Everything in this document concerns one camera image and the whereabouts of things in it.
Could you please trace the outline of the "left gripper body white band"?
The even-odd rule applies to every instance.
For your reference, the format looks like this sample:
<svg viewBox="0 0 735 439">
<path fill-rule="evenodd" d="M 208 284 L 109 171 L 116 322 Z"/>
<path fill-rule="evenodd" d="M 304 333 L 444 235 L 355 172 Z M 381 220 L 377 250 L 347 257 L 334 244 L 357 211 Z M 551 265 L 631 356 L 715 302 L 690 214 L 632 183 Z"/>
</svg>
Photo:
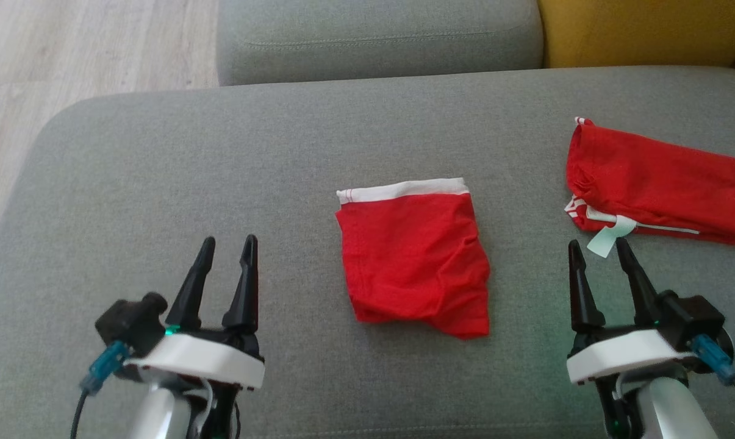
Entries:
<svg viewBox="0 0 735 439">
<path fill-rule="evenodd" d="M 262 359 L 181 333 L 164 336 L 124 369 L 149 385 L 126 439 L 240 439 L 241 391 L 262 387 Z"/>
</svg>

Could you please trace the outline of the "red jersey with white sleeves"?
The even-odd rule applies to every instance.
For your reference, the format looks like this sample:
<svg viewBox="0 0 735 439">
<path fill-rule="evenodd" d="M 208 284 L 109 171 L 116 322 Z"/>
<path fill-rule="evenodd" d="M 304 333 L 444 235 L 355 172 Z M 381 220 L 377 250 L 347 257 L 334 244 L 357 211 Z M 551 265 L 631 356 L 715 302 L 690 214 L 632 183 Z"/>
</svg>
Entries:
<svg viewBox="0 0 735 439">
<path fill-rule="evenodd" d="M 735 157 L 599 127 L 577 117 L 566 214 L 607 257 L 632 233 L 735 245 Z"/>
</svg>

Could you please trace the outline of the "large grey sofa seat cushion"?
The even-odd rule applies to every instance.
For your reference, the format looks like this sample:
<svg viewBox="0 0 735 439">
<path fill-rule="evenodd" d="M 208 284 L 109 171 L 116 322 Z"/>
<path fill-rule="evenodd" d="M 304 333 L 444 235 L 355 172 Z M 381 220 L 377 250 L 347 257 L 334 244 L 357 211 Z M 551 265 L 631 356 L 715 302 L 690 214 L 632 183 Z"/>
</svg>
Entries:
<svg viewBox="0 0 735 439">
<path fill-rule="evenodd" d="M 115 95 L 53 117 L 0 223 L 0 439 L 69 439 L 108 306 L 173 300 L 217 239 L 220 324 L 259 240 L 264 385 L 244 439 L 604 437 L 568 380 L 564 206 L 575 118 L 735 157 L 735 70 L 550 69 Z M 490 336 L 356 321 L 336 191 L 463 177 L 492 275 Z"/>
</svg>

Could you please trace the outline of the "small grey sofa seat cushion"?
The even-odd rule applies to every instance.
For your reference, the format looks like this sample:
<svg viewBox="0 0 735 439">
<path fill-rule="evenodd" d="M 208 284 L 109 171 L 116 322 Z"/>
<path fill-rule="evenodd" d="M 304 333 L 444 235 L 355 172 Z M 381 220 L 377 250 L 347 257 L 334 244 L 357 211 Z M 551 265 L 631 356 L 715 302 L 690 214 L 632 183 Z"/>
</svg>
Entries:
<svg viewBox="0 0 735 439">
<path fill-rule="evenodd" d="M 537 0 L 220 0 L 222 86 L 529 70 Z"/>
</svg>

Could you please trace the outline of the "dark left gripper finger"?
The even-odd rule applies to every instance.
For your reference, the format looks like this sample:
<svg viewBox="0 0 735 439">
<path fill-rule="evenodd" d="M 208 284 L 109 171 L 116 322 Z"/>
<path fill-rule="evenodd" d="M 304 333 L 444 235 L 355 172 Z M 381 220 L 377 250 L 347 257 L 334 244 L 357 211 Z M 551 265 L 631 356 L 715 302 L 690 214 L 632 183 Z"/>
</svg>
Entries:
<svg viewBox="0 0 735 439">
<path fill-rule="evenodd" d="M 202 304 L 204 284 L 213 266 L 216 240 L 206 237 L 199 253 L 177 293 L 166 317 L 169 331 L 193 331 L 202 327 L 199 309 Z"/>
<path fill-rule="evenodd" d="M 239 260 L 240 278 L 228 311 L 223 314 L 222 327 L 240 334 L 254 334 L 258 329 L 259 312 L 259 250 L 258 239 L 248 234 Z"/>
</svg>

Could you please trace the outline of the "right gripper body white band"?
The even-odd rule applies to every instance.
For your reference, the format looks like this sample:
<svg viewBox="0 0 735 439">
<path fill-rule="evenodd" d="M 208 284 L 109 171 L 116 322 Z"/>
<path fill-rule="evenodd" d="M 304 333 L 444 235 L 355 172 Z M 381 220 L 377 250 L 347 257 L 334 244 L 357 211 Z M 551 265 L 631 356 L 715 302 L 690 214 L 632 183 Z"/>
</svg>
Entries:
<svg viewBox="0 0 735 439">
<path fill-rule="evenodd" d="M 593 343 L 566 369 L 571 383 L 596 386 L 607 439 L 697 439 L 697 400 L 687 384 L 696 360 L 648 329 Z"/>
</svg>

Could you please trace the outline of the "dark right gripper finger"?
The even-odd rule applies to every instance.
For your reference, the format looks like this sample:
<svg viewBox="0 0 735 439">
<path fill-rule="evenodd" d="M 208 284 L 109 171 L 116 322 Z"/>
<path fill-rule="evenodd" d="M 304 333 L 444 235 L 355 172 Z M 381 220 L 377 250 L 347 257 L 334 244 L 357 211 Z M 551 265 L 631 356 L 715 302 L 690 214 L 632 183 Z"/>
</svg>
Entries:
<svg viewBox="0 0 735 439">
<path fill-rule="evenodd" d="M 627 239 L 618 237 L 615 244 L 620 266 L 629 280 L 635 310 L 633 322 L 638 327 L 657 327 L 662 319 L 662 312 L 656 305 L 658 295 L 653 284 L 637 260 Z"/>
<path fill-rule="evenodd" d="M 571 327 L 577 334 L 589 334 L 605 326 L 586 276 L 586 261 L 577 240 L 568 243 Z"/>
</svg>

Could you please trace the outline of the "yellow sofa backrest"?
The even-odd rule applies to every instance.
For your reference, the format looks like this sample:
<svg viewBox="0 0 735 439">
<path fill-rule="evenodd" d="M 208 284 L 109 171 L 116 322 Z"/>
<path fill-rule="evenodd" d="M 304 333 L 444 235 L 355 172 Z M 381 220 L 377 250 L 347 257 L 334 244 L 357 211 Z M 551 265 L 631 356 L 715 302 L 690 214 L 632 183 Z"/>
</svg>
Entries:
<svg viewBox="0 0 735 439">
<path fill-rule="evenodd" d="M 730 66 L 735 0 L 537 0 L 545 66 Z"/>
</svg>

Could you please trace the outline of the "red white shirt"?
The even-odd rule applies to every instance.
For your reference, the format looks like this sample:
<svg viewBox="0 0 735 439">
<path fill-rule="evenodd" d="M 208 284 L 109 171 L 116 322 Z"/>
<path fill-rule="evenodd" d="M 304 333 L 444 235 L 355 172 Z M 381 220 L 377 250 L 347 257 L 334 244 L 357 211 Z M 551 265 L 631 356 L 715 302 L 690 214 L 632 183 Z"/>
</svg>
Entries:
<svg viewBox="0 0 735 439">
<path fill-rule="evenodd" d="M 362 323 L 417 321 L 461 340 L 490 333 L 490 262 L 461 177 L 336 192 L 351 306 Z"/>
</svg>

